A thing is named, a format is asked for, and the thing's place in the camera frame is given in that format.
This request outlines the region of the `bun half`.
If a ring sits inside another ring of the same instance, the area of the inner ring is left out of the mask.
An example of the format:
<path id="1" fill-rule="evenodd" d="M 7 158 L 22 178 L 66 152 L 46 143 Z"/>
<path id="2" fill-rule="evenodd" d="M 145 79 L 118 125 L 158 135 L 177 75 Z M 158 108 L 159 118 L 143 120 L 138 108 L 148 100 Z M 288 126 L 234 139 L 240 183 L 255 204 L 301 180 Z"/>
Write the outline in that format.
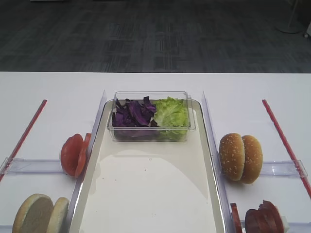
<path id="1" fill-rule="evenodd" d="M 60 197 L 53 208 L 46 233 L 60 233 L 62 225 L 67 217 L 69 200 L 65 197 Z"/>
<path id="2" fill-rule="evenodd" d="M 14 223 L 13 233 L 45 233 L 53 210 L 53 203 L 44 194 L 30 195 L 20 206 Z"/>

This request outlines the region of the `green lettuce leaves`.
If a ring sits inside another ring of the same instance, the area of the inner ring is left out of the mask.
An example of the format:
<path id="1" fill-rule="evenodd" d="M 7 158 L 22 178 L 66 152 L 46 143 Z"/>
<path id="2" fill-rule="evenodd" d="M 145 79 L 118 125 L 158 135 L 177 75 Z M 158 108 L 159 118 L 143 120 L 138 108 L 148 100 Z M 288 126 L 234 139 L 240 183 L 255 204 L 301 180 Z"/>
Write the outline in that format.
<path id="1" fill-rule="evenodd" d="M 187 127 L 188 109 L 182 100 L 167 97 L 155 100 L 154 120 L 160 127 Z"/>

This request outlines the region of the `thin tomato slice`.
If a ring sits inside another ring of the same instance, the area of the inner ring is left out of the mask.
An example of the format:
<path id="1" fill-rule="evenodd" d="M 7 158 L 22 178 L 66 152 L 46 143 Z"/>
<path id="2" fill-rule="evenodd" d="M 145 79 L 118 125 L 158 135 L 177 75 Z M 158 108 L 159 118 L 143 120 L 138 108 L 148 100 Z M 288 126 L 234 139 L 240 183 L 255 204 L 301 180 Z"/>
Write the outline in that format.
<path id="1" fill-rule="evenodd" d="M 74 174 L 74 177 L 76 178 L 82 173 L 84 169 L 84 166 L 86 163 L 86 151 L 89 146 L 90 139 L 91 139 L 91 133 L 87 133 L 85 136 L 84 142 L 82 143 L 81 151 L 79 153 L 79 157 L 77 161 L 77 167 L 76 167 L 76 171 Z"/>

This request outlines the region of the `large tomato slice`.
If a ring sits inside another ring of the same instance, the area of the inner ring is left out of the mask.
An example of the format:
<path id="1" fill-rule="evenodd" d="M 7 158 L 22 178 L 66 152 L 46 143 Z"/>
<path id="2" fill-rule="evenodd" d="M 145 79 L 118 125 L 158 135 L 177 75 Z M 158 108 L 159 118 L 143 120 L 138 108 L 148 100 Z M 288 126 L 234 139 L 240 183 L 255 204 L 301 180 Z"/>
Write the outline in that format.
<path id="1" fill-rule="evenodd" d="M 75 134 L 67 139 L 61 149 L 60 161 L 62 169 L 69 175 L 75 176 L 78 157 L 83 145 L 83 138 Z"/>

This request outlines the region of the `clear plastic container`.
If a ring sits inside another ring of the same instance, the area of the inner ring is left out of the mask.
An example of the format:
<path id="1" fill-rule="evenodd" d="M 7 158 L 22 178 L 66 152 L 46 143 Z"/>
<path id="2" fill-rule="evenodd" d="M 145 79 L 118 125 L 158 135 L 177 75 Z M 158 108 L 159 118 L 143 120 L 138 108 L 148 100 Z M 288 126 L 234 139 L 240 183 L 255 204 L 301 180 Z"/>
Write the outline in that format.
<path id="1" fill-rule="evenodd" d="M 138 100 L 143 103 L 143 98 L 149 96 L 152 104 L 155 100 L 171 97 L 182 100 L 188 109 L 189 125 L 187 127 L 113 127 L 112 113 L 116 111 L 115 100 L 125 104 L 125 99 Z M 194 111 L 191 96 L 185 91 L 119 91 L 114 95 L 111 112 L 107 123 L 111 137 L 115 141 L 185 141 L 189 131 L 195 130 Z"/>

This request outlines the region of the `sesame bun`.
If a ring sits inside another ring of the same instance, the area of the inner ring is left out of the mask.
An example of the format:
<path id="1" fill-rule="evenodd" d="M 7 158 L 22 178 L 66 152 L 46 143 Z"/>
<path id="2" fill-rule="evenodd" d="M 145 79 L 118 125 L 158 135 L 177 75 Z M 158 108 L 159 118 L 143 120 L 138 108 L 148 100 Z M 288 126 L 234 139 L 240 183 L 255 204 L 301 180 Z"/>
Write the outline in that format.
<path id="1" fill-rule="evenodd" d="M 242 137 L 245 150 L 244 170 L 241 182 L 252 184 L 260 175 L 263 164 L 263 153 L 260 142 L 251 135 Z"/>
<path id="2" fill-rule="evenodd" d="M 219 144 L 219 157 L 223 174 L 232 181 L 239 181 L 245 163 L 242 136 L 238 133 L 224 135 Z"/>

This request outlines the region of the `left red tape strip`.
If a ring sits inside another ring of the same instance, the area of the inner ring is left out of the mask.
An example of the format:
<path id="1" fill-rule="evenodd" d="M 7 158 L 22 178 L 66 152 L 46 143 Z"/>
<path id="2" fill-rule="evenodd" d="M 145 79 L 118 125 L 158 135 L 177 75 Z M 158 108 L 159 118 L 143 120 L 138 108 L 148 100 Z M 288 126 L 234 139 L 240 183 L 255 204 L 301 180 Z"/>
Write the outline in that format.
<path id="1" fill-rule="evenodd" d="M 41 114 L 42 110 L 44 109 L 46 103 L 47 103 L 46 99 L 44 99 L 41 102 L 40 106 L 38 107 L 37 111 L 35 112 L 34 116 L 32 117 L 30 123 L 28 124 L 28 126 L 25 129 L 24 133 L 22 134 L 22 136 L 20 137 L 20 139 L 17 142 L 16 146 L 14 147 L 12 153 L 10 154 L 10 156 L 8 158 L 6 158 L 3 161 L 2 165 L 1 165 L 1 169 L 0 169 L 0 181 L 3 179 L 3 177 L 5 175 L 5 171 L 8 169 L 10 164 L 13 162 L 13 159 L 17 155 L 19 149 L 21 148 L 23 142 L 25 141 L 26 137 L 28 136 L 30 130 L 32 129 L 33 125 L 35 124 L 35 122 L 38 119 L 39 115 Z"/>

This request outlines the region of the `red tape strip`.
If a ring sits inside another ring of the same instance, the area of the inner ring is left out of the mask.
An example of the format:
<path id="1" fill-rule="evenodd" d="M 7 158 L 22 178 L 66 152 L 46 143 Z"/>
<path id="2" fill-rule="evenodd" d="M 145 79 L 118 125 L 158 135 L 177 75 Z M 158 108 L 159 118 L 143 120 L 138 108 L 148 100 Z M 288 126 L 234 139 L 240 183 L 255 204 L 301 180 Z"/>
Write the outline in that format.
<path id="1" fill-rule="evenodd" d="M 30 123 L 28 124 L 28 126 L 25 129 L 24 133 L 22 134 L 22 136 L 20 137 L 20 139 L 17 142 L 16 146 L 14 147 L 12 153 L 10 154 L 10 156 L 8 158 L 6 158 L 3 161 L 2 165 L 1 165 L 1 169 L 0 169 L 0 181 L 3 179 L 3 177 L 5 175 L 5 171 L 8 169 L 10 164 L 13 162 L 13 159 L 17 155 L 19 149 L 21 148 L 23 142 L 25 141 L 26 137 L 28 136 L 30 130 L 32 129 L 33 125 L 35 124 L 35 122 L 38 119 L 39 115 L 41 114 L 42 110 L 44 109 L 46 103 L 47 103 L 46 99 L 44 99 L 41 102 L 40 106 L 38 107 L 37 111 L 35 112 L 34 116 L 32 117 Z"/>
<path id="2" fill-rule="evenodd" d="M 307 191 L 307 193 L 308 193 L 308 195 L 310 197 L 311 196 L 311 185 L 310 185 L 310 183 L 308 181 L 308 178 L 307 178 L 307 175 L 306 175 L 305 171 L 303 170 L 303 167 L 301 166 L 301 164 L 299 163 L 298 159 L 296 158 L 296 155 L 294 154 L 294 152 L 293 152 L 293 150 L 292 150 L 292 148 L 291 148 L 291 146 L 290 146 L 290 144 L 289 144 L 285 134 L 283 133 L 283 130 L 281 129 L 281 127 L 280 127 L 280 125 L 279 125 L 279 123 L 278 123 L 278 121 L 277 121 L 277 119 L 276 119 L 276 117 L 275 117 L 271 107 L 269 106 L 267 100 L 263 99 L 262 103 L 263 103 L 263 105 L 264 105 L 264 107 L 265 107 L 265 109 L 266 109 L 270 119 L 272 120 L 272 122 L 273 122 L 273 124 L 274 124 L 274 126 L 276 128 L 276 131 L 278 132 L 279 137 L 280 137 L 280 139 L 281 139 L 281 141 L 282 141 L 282 143 L 283 143 L 283 145 L 284 145 L 284 147 L 285 147 L 289 157 L 293 161 L 293 163 L 294 163 L 294 165 L 296 167 L 296 170 L 298 171 L 298 174 L 300 176 L 300 179 L 301 179 L 301 181 L 302 181 L 302 183 L 303 183 L 303 185 L 304 185 L 304 187 L 305 187 L 305 189 L 306 189 L 306 191 Z"/>

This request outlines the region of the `right red tape strip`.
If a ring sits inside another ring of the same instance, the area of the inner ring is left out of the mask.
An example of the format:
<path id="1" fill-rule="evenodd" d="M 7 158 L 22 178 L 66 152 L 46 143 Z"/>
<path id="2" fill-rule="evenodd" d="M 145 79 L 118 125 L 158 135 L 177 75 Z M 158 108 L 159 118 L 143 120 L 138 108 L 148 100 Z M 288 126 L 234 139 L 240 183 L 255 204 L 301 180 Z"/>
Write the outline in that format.
<path id="1" fill-rule="evenodd" d="M 262 103 L 263 103 L 263 105 L 264 105 L 264 107 L 265 107 L 265 109 L 266 109 L 270 119 L 272 120 L 272 122 L 273 122 L 273 124 L 274 124 L 274 126 L 276 128 L 276 131 L 278 132 L 279 137 L 280 137 L 280 139 L 281 139 L 281 141 L 282 141 L 282 143 L 283 143 L 283 145 L 284 145 L 284 147 L 285 147 L 289 157 L 293 161 L 293 163 L 294 163 L 294 165 L 296 167 L 296 170 L 298 171 L 298 174 L 300 176 L 300 179 L 301 179 L 301 181 L 302 181 L 302 183 L 303 183 L 303 185 L 304 185 L 304 187 L 305 187 L 305 189 L 306 189 L 306 191 L 307 191 L 307 193 L 308 193 L 308 195 L 310 197 L 311 196 L 311 185 L 310 185 L 310 183 L 308 181 L 308 178 L 307 178 L 307 175 L 306 175 L 305 171 L 303 170 L 303 167 L 301 166 L 301 164 L 299 163 L 298 159 L 296 158 L 296 155 L 294 154 L 294 152 L 293 152 L 293 150 L 292 150 L 292 148 L 291 148 L 291 146 L 290 146 L 290 144 L 289 144 L 285 134 L 283 133 L 283 130 L 281 129 L 281 127 L 280 127 L 280 125 L 279 125 L 279 123 L 278 123 L 278 121 L 277 121 L 277 119 L 276 119 L 276 117 L 275 117 L 271 107 L 269 106 L 267 100 L 263 99 Z"/>

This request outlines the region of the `acrylic holder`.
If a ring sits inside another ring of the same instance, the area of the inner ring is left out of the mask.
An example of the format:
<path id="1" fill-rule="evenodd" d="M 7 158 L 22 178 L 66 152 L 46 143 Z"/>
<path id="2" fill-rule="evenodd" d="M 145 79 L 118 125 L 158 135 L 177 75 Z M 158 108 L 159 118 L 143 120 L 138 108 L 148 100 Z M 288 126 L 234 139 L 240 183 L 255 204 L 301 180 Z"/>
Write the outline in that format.
<path id="1" fill-rule="evenodd" d="M 269 231 L 269 227 L 263 217 L 262 214 L 259 213 L 259 217 L 260 217 L 260 226 L 263 228 L 263 233 L 268 233 Z M 246 233 L 246 230 L 245 230 L 245 219 L 242 221 L 240 220 L 241 222 L 241 226 L 242 226 L 242 232 L 243 233 Z M 288 233 L 309 233 L 311 231 L 311 224 L 310 223 L 289 223 L 289 230 L 287 231 Z"/>
<path id="2" fill-rule="evenodd" d="M 60 160 L 5 158 L 0 174 L 65 174 Z"/>
<path id="3" fill-rule="evenodd" d="M 263 162 L 260 176 L 307 178 L 308 174 L 301 160 Z"/>
<path id="4" fill-rule="evenodd" d="M 0 233 L 11 233 L 12 228 L 12 225 L 0 224 Z"/>

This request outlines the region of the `left upper acrylic holder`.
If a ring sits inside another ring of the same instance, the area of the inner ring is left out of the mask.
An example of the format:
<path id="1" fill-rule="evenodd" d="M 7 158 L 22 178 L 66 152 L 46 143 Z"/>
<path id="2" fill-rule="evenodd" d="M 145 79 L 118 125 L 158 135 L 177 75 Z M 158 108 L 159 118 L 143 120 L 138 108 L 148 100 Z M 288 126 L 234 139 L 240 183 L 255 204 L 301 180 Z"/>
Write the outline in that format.
<path id="1" fill-rule="evenodd" d="M 0 174 L 65 174 L 60 160 L 5 158 Z"/>

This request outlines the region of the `reddish bacon patty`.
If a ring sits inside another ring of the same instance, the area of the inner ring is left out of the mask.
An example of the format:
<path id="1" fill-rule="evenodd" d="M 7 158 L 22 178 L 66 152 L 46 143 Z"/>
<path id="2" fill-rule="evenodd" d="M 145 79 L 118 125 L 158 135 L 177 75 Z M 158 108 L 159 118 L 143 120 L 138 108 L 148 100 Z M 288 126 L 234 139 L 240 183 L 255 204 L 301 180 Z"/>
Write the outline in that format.
<path id="1" fill-rule="evenodd" d="M 285 228 L 279 211 L 270 201 L 263 200 L 258 210 L 263 215 L 269 227 L 269 233 L 284 233 Z"/>

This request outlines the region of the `white holder block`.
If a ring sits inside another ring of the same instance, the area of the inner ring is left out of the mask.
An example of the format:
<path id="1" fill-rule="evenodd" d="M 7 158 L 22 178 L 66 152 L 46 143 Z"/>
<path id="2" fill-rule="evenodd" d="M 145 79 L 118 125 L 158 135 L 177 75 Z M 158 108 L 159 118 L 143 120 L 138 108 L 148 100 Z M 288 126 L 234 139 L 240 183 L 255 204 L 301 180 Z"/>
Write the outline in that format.
<path id="1" fill-rule="evenodd" d="M 283 224 L 283 229 L 284 229 L 284 233 L 287 233 L 287 231 L 289 230 L 289 224 L 287 222 L 287 219 L 285 216 L 281 216 L 281 220 L 282 220 L 282 224 Z"/>

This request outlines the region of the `right lower acrylic holder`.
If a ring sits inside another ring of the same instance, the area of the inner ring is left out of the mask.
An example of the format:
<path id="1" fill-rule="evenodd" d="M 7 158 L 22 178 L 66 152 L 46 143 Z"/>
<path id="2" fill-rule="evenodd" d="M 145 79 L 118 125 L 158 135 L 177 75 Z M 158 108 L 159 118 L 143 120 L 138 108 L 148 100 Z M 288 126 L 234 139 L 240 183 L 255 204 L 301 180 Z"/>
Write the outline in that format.
<path id="1" fill-rule="evenodd" d="M 268 233 L 269 231 L 269 227 L 263 217 L 262 214 L 259 213 L 259 217 L 260 217 L 260 226 L 263 228 L 263 233 Z M 242 226 L 242 232 L 243 233 L 246 233 L 246 230 L 245 230 L 245 219 L 242 221 L 240 220 L 241 222 L 241 226 Z M 310 223 L 289 223 L 289 230 L 287 231 L 288 233 L 309 233 L 311 231 L 311 224 Z"/>

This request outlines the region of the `right long acrylic rail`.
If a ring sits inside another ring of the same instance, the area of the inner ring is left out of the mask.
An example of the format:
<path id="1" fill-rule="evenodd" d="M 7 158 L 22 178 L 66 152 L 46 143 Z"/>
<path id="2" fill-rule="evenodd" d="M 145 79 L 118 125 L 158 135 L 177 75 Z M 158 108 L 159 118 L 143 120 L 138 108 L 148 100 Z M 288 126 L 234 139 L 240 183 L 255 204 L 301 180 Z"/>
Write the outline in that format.
<path id="1" fill-rule="evenodd" d="M 225 179 L 222 175 L 221 164 L 218 155 L 218 149 L 214 138 L 214 129 L 209 113 L 208 101 L 205 93 L 202 93 L 202 110 L 205 119 L 205 128 L 208 137 L 208 144 L 213 167 L 214 180 L 216 183 L 218 202 L 221 210 L 222 225 L 225 233 L 235 233 L 234 222 L 232 220 L 231 207 L 228 203 L 227 193 L 225 189 Z"/>

